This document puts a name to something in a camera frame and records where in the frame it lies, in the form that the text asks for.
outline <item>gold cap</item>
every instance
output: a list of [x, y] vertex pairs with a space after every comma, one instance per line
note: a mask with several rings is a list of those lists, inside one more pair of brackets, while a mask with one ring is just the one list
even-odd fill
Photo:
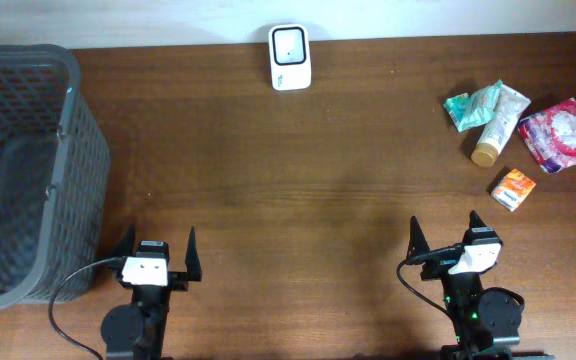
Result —
[[495, 161], [497, 161], [498, 156], [499, 152], [494, 146], [488, 143], [479, 143], [475, 147], [475, 151], [472, 152], [470, 158], [479, 166], [491, 167]]

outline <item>white plastic part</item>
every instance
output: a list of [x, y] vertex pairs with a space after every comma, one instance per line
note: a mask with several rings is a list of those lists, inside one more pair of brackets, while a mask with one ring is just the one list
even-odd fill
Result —
[[297, 90], [310, 86], [310, 44], [303, 25], [278, 25], [268, 32], [270, 72], [275, 90]]
[[464, 253], [457, 264], [448, 270], [448, 274], [455, 275], [466, 272], [482, 272], [490, 269], [497, 262], [501, 252], [501, 244], [466, 245]]
[[132, 285], [168, 286], [166, 259], [129, 257], [121, 276], [124, 282]]

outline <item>laundry basket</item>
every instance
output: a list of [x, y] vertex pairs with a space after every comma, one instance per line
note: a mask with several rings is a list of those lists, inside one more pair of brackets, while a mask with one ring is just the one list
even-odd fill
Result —
[[[0, 46], [0, 309], [48, 302], [95, 259], [110, 154], [80, 82], [63, 48]], [[57, 300], [86, 292], [92, 276]]]

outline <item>plastic wrapper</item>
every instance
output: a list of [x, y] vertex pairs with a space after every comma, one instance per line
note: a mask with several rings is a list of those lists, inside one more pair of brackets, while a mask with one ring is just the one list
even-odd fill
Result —
[[444, 107], [455, 123], [457, 131], [462, 132], [485, 125], [492, 120], [502, 85], [502, 81], [499, 80], [493, 85], [486, 86], [468, 97], [468, 101], [465, 101], [468, 94], [461, 94], [446, 101]]
[[576, 165], [574, 98], [520, 120], [518, 130], [544, 171], [556, 173]]

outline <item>wooden table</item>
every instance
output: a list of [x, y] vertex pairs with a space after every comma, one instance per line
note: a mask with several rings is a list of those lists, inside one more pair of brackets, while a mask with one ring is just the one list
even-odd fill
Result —
[[[503, 79], [532, 113], [576, 98], [576, 34], [311, 44], [313, 82], [270, 86], [265, 44], [75, 51], [113, 157], [100, 255], [131, 221], [182, 270], [197, 227], [204, 281], [173, 294], [164, 354], [201, 359], [401, 356], [454, 343], [450, 322], [395, 276], [417, 215], [431, 247], [476, 209], [505, 247], [484, 286], [526, 298], [520, 350], [576, 359], [576, 167], [545, 174], [518, 136], [490, 169], [441, 104]], [[514, 213], [489, 195], [510, 168], [537, 182]], [[434, 299], [439, 283], [404, 276]], [[99, 325], [130, 299], [103, 275], [56, 308], [103, 351]], [[46, 306], [0, 311], [0, 359], [90, 359]]]

